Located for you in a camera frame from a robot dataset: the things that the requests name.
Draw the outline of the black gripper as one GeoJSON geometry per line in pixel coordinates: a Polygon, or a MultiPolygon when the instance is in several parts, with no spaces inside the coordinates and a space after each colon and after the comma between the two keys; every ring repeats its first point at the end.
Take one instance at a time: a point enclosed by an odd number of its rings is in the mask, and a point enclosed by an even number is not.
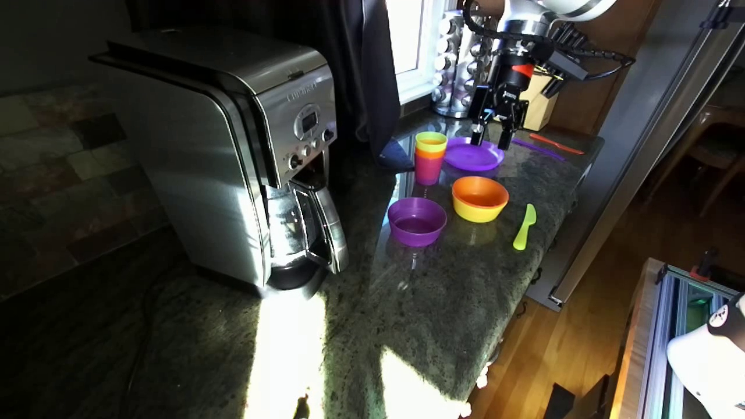
{"type": "Polygon", "coordinates": [[[477,77],[467,108],[469,144],[478,144],[491,116],[499,118],[498,148],[510,148],[515,127],[524,123],[526,101],[520,93],[532,77],[532,60],[510,49],[498,49],[484,75],[477,77]]]}

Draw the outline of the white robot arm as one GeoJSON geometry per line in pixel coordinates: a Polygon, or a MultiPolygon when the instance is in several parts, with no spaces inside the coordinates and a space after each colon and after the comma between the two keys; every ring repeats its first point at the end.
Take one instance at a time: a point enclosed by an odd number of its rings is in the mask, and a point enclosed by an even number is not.
{"type": "Polygon", "coordinates": [[[478,59],[467,108],[469,141],[489,141],[489,125],[498,125],[496,144],[508,148],[524,127],[527,103],[520,93],[532,73],[544,70],[550,93],[562,87],[562,77],[597,82],[633,65],[618,51],[594,47],[576,24],[594,22],[617,0],[460,0],[462,24],[491,49],[478,59]]]}

